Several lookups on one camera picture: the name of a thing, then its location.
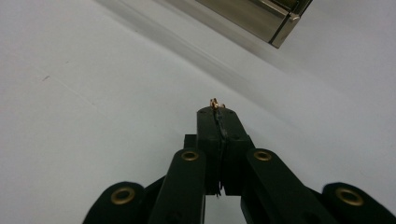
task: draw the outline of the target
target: white table surface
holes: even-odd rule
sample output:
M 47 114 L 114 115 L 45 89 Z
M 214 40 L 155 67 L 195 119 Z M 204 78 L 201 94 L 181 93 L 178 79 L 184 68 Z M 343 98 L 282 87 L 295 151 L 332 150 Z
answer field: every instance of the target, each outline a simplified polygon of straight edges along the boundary
M 129 6 L 0 2 L 1 224 L 81 223 L 110 185 L 149 185 L 213 97 L 308 187 L 347 182 L 396 214 L 394 0 L 314 0 L 280 49 Z M 207 197 L 205 217 L 244 222 L 238 198 Z

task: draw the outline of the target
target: metal object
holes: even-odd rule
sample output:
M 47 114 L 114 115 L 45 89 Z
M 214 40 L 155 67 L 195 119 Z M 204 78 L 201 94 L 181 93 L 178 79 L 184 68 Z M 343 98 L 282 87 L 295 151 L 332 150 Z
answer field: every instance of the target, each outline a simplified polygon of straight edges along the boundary
M 196 0 L 279 48 L 312 0 Z
M 114 204 L 125 204 L 134 199 L 134 189 L 124 187 L 117 189 L 111 194 L 111 202 Z
M 362 206 L 364 204 L 363 198 L 351 189 L 339 188 L 335 191 L 335 195 L 344 203 L 353 206 Z
M 84 224 L 204 223 L 205 196 L 241 197 L 248 224 L 394 224 L 396 217 L 367 193 L 345 183 L 322 193 L 306 187 L 273 152 L 255 148 L 232 110 L 197 112 L 197 134 L 186 134 L 167 175 L 150 186 L 121 182 L 106 189 Z

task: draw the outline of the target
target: white surface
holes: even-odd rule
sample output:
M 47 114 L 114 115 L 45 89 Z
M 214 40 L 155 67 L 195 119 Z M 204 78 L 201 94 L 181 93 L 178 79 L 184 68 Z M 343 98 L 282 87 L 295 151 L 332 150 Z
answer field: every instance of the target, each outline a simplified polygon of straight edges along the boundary
M 129 3 L 154 23 L 0 3 L 0 223 L 80 223 L 110 185 L 147 186 L 212 97 L 308 187 L 347 182 L 396 214 L 396 2 L 314 1 L 281 49 L 250 50 Z M 208 199 L 206 223 L 243 222 L 238 199 Z

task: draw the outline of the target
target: tiny metal part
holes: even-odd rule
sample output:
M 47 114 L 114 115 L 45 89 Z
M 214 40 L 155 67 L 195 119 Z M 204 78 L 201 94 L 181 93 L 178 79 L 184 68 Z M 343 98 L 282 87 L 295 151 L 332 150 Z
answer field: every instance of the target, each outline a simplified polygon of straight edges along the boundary
M 134 189 L 129 187 L 116 189 L 111 194 L 111 202 L 113 202 L 116 205 L 126 204 L 133 199 L 134 199 Z
M 199 158 L 199 154 L 194 151 L 186 151 L 181 154 L 181 158 L 185 161 L 196 161 Z
M 335 195 L 344 203 L 353 206 L 362 206 L 364 204 L 363 198 L 355 191 L 346 188 L 338 188 Z
M 219 108 L 219 103 L 216 98 L 210 99 L 210 107 L 212 107 L 213 110 L 217 110 Z
M 312 0 L 196 0 L 279 48 Z
M 254 157 L 259 161 L 269 161 L 272 156 L 268 152 L 265 151 L 257 151 L 254 153 Z

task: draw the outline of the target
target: metal grommet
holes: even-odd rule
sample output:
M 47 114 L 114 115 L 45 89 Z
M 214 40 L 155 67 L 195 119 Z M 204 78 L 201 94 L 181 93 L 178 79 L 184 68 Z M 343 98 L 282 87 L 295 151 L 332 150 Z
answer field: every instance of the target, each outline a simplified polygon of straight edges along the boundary
M 254 157 L 259 161 L 269 161 L 272 158 L 271 154 L 265 151 L 256 151 Z
M 335 191 L 335 195 L 344 203 L 353 206 L 362 206 L 364 204 L 363 198 L 357 192 L 351 189 L 338 188 Z
M 130 187 L 122 187 L 111 194 L 111 202 L 116 205 L 125 204 L 133 200 L 134 195 L 134 189 Z
M 185 151 L 181 154 L 181 158 L 185 161 L 196 161 L 199 158 L 199 154 L 194 151 Z

